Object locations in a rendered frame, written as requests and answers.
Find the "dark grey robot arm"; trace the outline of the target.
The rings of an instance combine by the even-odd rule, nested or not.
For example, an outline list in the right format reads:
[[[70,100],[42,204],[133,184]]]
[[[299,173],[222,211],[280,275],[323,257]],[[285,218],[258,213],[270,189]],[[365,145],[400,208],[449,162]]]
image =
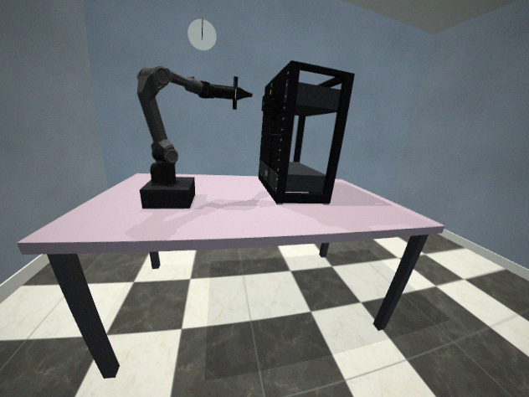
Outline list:
[[[185,90],[199,95],[200,98],[223,99],[224,85],[211,85],[206,81],[195,80],[193,76],[184,78],[162,66],[141,69],[137,79],[137,95],[152,135],[152,157],[157,162],[154,162],[150,168],[151,185],[173,187],[180,182],[180,180],[176,180],[175,171],[178,154],[167,139],[156,95],[159,90],[172,82],[184,86]]]

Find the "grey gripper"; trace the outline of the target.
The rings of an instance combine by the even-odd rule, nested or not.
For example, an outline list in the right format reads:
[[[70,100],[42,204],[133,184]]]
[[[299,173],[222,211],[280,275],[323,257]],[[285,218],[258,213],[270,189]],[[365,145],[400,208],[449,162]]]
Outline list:
[[[223,98],[233,100],[233,110],[237,110],[238,100],[247,98],[247,97],[252,97],[252,96],[253,96],[252,93],[249,93],[241,89],[240,87],[238,87],[238,77],[237,76],[234,77],[234,86],[226,86],[226,85],[224,86]]]

